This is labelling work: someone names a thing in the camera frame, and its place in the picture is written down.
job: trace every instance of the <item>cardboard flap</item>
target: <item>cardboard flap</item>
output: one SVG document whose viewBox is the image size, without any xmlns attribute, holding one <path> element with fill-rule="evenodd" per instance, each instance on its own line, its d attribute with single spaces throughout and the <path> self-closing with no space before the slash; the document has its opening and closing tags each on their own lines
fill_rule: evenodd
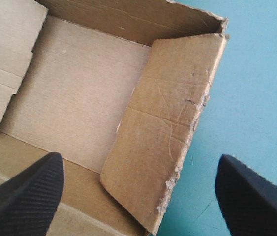
<svg viewBox="0 0 277 236">
<path fill-rule="evenodd" d="M 103 186 L 154 235 L 225 44 L 221 34 L 156 40 L 103 166 Z"/>
<path fill-rule="evenodd" d="M 18 90 L 32 58 L 32 52 L 16 52 L 0 45 L 0 84 Z"/>
<path fill-rule="evenodd" d="M 0 121 L 27 71 L 46 14 L 33 0 L 0 0 Z"/>
</svg>

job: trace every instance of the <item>folded cardboard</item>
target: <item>folded cardboard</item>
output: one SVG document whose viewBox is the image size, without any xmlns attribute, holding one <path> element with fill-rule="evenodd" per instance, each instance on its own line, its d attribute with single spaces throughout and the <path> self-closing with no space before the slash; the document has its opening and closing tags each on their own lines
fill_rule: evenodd
<svg viewBox="0 0 277 236">
<path fill-rule="evenodd" d="M 29 66 L 46 13 L 32 0 L 0 0 L 0 121 Z"/>
<path fill-rule="evenodd" d="M 12 24 L 29 2 L 0 20 Z M 38 2 L 50 15 L 0 126 L 0 183 L 58 151 L 65 188 L 48 235 L 155 235 L 209 98 L 226 19 L 165 0 Z M 2 51 L 12 75 L 0 71 L 1 114 L 26 71 Z"/>
</svg>

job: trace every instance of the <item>floor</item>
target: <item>floor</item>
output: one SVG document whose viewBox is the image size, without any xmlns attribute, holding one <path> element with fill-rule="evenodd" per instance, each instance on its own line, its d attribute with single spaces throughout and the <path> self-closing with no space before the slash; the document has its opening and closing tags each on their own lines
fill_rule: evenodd
<svg viewBox="0 0 277 236">
<path fill-rule="evenodd" d="M 227 16 L 230 40 L 158 236 L 229 236 L 214 191 L 221 154 L 277 185 L 277 1 L 179 2 Z"/>
</svg>

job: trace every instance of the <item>cardboard box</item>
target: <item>cardboard box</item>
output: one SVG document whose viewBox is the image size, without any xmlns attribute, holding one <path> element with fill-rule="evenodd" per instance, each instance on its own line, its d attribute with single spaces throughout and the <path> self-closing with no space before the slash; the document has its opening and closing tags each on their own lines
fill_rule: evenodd
<svg viewBox="0 0 277 236">
<path fill-rule="evenodd" d="M 49 15 L 0 125 L 0 183 L 58 151 L 65 188 L 48 235 L 155 235 L 209 98 L 226 19 L 165 0 L 38 2 Z M 0 93 L 2 114 L 14 92 Z"/>
</svg>

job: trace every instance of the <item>torn cardboard edge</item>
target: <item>torn cardboard edge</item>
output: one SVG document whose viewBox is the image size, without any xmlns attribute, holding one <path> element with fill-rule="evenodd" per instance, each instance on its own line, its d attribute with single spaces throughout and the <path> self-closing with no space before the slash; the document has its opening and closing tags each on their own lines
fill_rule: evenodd
<svg viewBox="0 0 277 236">
<path fill-rule="evenodd" d="M 169 202 L 171 200 L 171 195 L 172 195 L 173 189 L 174 189 L 177 181 L 180 178 L 180 173 L 181 173 L 181 170 L 183 168 L 183 163 L 184 163 L 186 154 L 187 154 L 187 152 L 189 150 L 189 147 L 190 147 L 190 144 L 191 144 L 192 136 L 193 136 L 193 134 L 194 134 L 194 132 L 195 132 L 195 130 L 197 128 L 200 115 L 201 115 L 204 107 L 206 106 L 209 98 L 210 98 L 209 97 L 209 90 L 210 90 L 210 88 L 212 86 L 212 83 L 213 83 L 215 74 L 217 72 L 217 68 L 218 68 L 218 65 L 220 63 L 220 60 L 221 60 L 222 54 L 224 52 L 224 49 L 225 49 L 225 46 L 226 46 L 228 38 L 229 38 L 228 36 L 227 37 L 225 36 L 225 38 L 223 40 L 223 43 L 222 43 L 222 45 L 220 47 L 219 54 L 216 57 L 216 61 L 215 61 L 212 73 L 209 76 L 210 79 L 208 80 L 207 86 L 204 89 L 204 93 L 202 95 L 201 102 L 196 106 L 197 112 L 196 112 L 196 114 L 195 114 L 195 116 L 193 118 L 193 122 L 191 124 L 191 129 L 190 129 L 190 133 L 189 133 L 189 136 L 188 136 L 188 140 L 187 140 L 186 146 L 182 150 L 181 155 L 180 155 L 180 157 L 178 159 L 178 162 L 177 162 L 177 165 L 176 165 L 176 168 L 175 168 L 175 172 L 173 172 L 172 176 L 165 182 L 166 191 L 164 193 L 163 198 L 159 199 L 159 206 L 157 206 L 157 210 L 159 211 L 160 216 L 158 218 L 158 221 L 157 221 L 157 224 L 156 224 L 156 227 L 155 227 L 156 231 L 153 232 L 154 234 L 157 233 L 157 231 L 158 231 L 158 229 L 160 227 L 163 215 L 165 214 L 166 209 L 167 209 L 167 207 L 169 205 Z"/>
</svg>

